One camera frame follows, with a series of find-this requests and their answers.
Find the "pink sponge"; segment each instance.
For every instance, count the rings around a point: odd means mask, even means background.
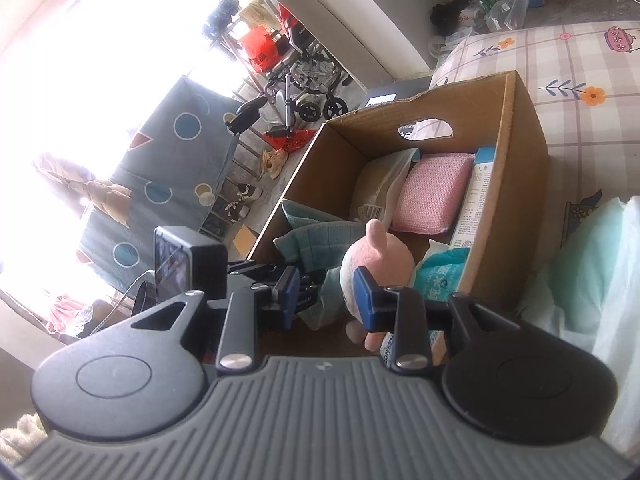
[[[460,208],[473,162],[473,153],[423,156],[404,183],[391,228],[422,235],[447,231]]]

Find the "pink stuffed toy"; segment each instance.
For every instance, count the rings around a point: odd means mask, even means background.
[[[385,333],[366,334],[353,295],[353,273],[358,267],[367,267],[381,286],[407,286],[414,272],[414,257],[405,244],[386,232],[380,220],[369,220],[365,235],[347,250],[340,268],[340,286],[347,309],[358,321],[347,324],[349,338],[356,343],[364,340],[367,350],[380,348]]]

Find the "box handle hole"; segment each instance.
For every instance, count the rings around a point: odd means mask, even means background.
[[[423,119],[403,124],[398,134],[408,140],[441,139],[453,137],[453,128],[443,119]]]

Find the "shoe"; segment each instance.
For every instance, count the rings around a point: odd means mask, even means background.
[[[271,179],[275,180],[282,171],[282,167],[288,157],[289,153],[284,150],[262,152],[262,158],[260,160],[260,174],[269,173]]]
[[[250,184],[238,184],[239,202],[249,204],[258,200],[261,195],[262,190],[259,187],[251,186]]]
[[[232,222],[237,222],[249,214],[249,208],[240,202],[231,202],[225,207],[226,215]]]

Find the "black round pad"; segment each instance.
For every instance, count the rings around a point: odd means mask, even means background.
[[[530,445],[600,434],[616,400],[602,362],[533,327],[476,338],[447,364],[442,388],[467,422]]]
[[[207,387],[171,332],[114,326],[53,354],[33,375],[33,403],[52,430],[117,441],[180,421]]]

